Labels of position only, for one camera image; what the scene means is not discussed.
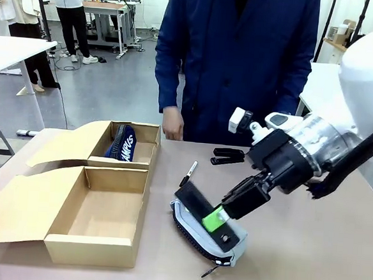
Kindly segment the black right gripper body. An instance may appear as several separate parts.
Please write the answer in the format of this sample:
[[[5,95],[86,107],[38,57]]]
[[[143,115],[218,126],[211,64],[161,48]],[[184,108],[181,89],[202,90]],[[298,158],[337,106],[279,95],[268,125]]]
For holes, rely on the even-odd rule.
[[[252,145],[248,158],[256,169],[269,173],[272,185],[280,187],[286,194],[293,192],[314,176],[310,161],[281,129],[273,130]]]

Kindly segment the person's right hand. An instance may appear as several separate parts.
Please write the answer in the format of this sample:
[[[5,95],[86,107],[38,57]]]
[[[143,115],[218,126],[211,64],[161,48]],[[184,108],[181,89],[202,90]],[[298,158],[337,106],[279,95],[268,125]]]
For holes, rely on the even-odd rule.
[[[163,109],[162,129],[166,139],[183,140],[184,121],[178,107],[170,106]]]

